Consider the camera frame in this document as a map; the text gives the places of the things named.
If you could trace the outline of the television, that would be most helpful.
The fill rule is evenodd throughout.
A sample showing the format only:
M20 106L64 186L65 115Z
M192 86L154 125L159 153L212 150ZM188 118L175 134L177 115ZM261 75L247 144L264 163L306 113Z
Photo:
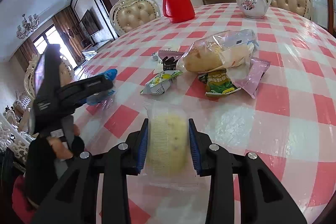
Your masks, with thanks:
M86 32L89 36L93 36L100 31L100 27L97 25L96 20L92 16L91 12L87 10L80 22L84 26Z

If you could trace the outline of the pink snack packet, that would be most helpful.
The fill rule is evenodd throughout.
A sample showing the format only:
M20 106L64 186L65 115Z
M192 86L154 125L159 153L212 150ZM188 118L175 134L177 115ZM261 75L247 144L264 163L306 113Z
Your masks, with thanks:
M265 74L265 72L270 67L270 62L252 57L250 61L250 67L248 75L244 79L232 80L232 83L238 87L242 88L245 92L247 92L253 99L256 98L256 91L258 89L258 85L261 81L261 78Z

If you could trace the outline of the red thermos jug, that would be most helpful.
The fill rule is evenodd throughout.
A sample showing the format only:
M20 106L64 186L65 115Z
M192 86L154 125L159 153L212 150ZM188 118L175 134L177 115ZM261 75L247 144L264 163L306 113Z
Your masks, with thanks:
M195 18L191 0L163 0L162 11L171 23L182 23Z

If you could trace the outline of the dark chocolate small packet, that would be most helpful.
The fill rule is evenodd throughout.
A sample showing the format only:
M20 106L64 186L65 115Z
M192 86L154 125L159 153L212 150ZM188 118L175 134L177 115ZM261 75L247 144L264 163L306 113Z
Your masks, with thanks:
M164 71L175 71L178 60L184 55L184 52L172 50L159 50L158 57L162 60Z

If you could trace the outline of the red white checkered tablecloth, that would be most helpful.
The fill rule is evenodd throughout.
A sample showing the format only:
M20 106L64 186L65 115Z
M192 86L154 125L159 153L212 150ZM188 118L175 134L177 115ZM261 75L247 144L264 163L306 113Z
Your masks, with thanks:
M251 29L255 55L270 62L256 98L239 91L207 97L192 73L177 78L162 102L191 111L199 131L230 152L256 152L282 182L309 223L335 191L335 38L319 25L278 8L262 19L243 16L234 4L198 6L196 16L172 24L160 18L111 43L79 78L115 68L116 94L108 106L82 106L75 122L92 154L108 151L137 131L149 97L141 95L153 78L153 53L185 51L214 33Z

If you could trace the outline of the green yellow snack packet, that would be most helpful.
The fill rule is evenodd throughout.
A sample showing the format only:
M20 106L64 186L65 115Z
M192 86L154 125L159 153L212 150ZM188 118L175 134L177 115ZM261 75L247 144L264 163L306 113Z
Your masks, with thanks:
M205 95L208 97L227 96L241 90L232 83L225 69L200 74L198 80L205 84Z

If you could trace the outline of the cream tufted chair middle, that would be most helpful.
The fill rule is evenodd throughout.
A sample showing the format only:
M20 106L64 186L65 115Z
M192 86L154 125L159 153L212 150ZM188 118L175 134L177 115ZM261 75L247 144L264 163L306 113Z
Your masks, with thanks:
M161 11L155 0L119 0L109 12L110 22L118 36L160 17Z

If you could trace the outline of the cream tufted chair left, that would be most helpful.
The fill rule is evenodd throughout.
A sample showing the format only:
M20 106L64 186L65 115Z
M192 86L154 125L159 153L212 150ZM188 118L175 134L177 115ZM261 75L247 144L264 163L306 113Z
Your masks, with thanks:
M37 67L37 63L40 59L40 54L32 54L32 59L29 61L29 66L25 73L25 79L24 79L24 88L27 93L27 95L34 100L35 99L35 68ZM61 63L59 66L59 74L60 74L60 85L65 86L69 84L75 75L74 69L72 68L69 60L63 56L60 55Z

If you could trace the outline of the chandelier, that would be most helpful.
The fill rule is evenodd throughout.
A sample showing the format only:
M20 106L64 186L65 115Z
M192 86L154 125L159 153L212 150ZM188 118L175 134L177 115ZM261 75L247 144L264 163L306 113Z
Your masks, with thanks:
M34 14L33 16L29 15L28 18L26 18L26 15L23 14L23 21L22 24L17 27L17 38L24 39L28 38L30 33L33 33L39 25L39 17L37 14Z

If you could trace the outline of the small lemon print packet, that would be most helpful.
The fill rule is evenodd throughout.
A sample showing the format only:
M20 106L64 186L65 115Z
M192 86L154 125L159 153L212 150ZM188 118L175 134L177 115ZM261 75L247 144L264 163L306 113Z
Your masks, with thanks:
M143 95L161 95L165 93L178 76L182 75L182 71L163 71L158 73L154 78L148 81L142 91Z

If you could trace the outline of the large clear bread bag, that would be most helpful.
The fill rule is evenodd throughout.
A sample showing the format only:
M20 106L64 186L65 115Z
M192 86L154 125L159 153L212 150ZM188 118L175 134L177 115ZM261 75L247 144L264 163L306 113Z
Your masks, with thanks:
M218 32L193 42L177 62L177 69L207 73L238 67L250 62L257 47L251 29Z

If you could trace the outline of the small white candy packet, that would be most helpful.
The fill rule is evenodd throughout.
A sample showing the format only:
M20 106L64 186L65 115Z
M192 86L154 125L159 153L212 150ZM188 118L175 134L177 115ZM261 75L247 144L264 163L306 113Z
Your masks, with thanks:
M165 54L162 51L158 51L152 54L152 58L154 61L162 62Z

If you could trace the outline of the brown curtains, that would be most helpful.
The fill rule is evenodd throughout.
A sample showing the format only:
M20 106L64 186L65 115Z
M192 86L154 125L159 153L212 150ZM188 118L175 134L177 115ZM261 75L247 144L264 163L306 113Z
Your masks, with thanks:
M74 69L85 61L81 45L82 40L85 39L84 32L81 30L80 22L71 6L59 11L21 42L14 57L17 58L24 71L27 69L32 55L38 53L37 46L34 45L38 39L44 40L47 44L62 40L60 42L61 53L66 56Z

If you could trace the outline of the yellow cake clear wrapper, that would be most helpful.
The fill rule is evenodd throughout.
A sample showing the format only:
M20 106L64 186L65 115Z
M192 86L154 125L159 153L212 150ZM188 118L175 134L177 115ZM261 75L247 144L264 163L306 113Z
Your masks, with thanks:
M155 100L144 102L149 119L144 182L151 186L195 191L202 183L190 151L189 118L192 111Z

